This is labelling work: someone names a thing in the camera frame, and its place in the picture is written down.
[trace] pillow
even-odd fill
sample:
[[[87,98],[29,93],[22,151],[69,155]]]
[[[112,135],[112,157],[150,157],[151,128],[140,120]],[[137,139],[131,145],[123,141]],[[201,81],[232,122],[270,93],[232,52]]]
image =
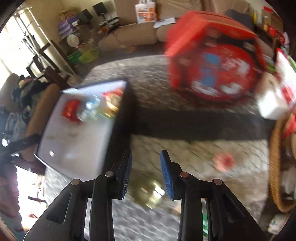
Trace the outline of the pillow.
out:
[[[202,11],[201,0],[157,0],[157,14],[160,20],[179,18],[189,10]]]
[[[114,0],[114,4],[120,26],[137,23],[135,5],[139,4],[139,0]]]
[[[249,13],[250,3],[244,0],[212,0],[215,13],[225,14],[228,9]]]

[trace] speaker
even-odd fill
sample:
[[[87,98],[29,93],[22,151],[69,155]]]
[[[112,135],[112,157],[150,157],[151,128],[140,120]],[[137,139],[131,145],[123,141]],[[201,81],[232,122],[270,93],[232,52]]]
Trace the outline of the speaker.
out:
[[[103,14],[107,13],[107,9],[105,8],[103,2],[94,5],[93,9],[98,16],[103,16]]]
[[[93,16],[90,14],[90,12],[87,9],[77,14],[77,17],[81,23],[88,23],[91,19],[93,19]]]

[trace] cardboard box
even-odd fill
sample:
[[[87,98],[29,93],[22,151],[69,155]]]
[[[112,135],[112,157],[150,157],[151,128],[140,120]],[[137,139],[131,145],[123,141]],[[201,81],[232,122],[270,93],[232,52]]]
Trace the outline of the cardboard box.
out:
[[[276,13],[262,9],[262,25],[265,23],[265,20],[266,20],[265,16],[267,16],[268,25],[270,25],[271,27],[274,27],[279,32],[283,33],[284,31],[283,21],[280,19],[280,17]]]

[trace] rug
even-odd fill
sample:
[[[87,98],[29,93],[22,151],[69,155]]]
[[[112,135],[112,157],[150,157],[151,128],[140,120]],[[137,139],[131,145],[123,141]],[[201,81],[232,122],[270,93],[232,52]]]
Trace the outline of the rug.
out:
[[[172,161],[195,177],[222,179],[255,220],[268,194],[268,139],[273,122],[259,116],[255,101],[219,107],[191,103],[170,91],[167,59],[147,56],[114,61],[91,70],[82,85],[125,77],[139,101],[137,126],[132,135],[131,179],[153,173],[162,181],[159,154],[168,150]],[[213,166],[213,156],[230,152],[236,166],[227,174]],[[70,182],[68,177],[48,168],[45,198],[51,203]],[[179,216],[171,212],[168,198],[154,209],[133,202],[130,192],[123,200],[112,200],[116,240],[176,240]],[[88,239],[87,208],[85,238]]]

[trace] white plastic bag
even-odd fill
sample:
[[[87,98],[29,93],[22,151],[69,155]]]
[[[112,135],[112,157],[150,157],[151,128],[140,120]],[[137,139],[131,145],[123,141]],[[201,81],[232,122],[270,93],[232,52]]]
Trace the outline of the white plastic bag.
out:
[[[139,4],[136,4],[135,8],[138,23],[156,21],[156,3],[152,0],[139,0]]]

